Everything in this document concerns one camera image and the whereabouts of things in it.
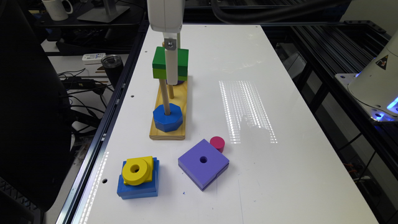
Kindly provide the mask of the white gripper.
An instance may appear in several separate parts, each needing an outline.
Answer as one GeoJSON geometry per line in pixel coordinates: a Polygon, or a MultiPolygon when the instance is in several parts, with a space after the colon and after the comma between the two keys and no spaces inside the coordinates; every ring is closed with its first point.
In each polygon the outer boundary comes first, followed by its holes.
{"type": "Polygon", "coordinates": [[[154,31],[163,32],[169,85],[178,83],[178,49],[181,49],[184,9],[185,0],[147,0],[150,26],[154,31]]]}

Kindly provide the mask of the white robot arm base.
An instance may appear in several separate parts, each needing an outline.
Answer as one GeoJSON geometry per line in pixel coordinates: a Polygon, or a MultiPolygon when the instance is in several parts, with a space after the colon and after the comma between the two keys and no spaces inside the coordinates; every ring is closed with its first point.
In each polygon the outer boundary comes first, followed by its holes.
{"type": "Polygon", "coordinates": [[[359,73],[338,73],[340,85],[359,103],[370,120],[397,121],[397,34],[359,73]]]}

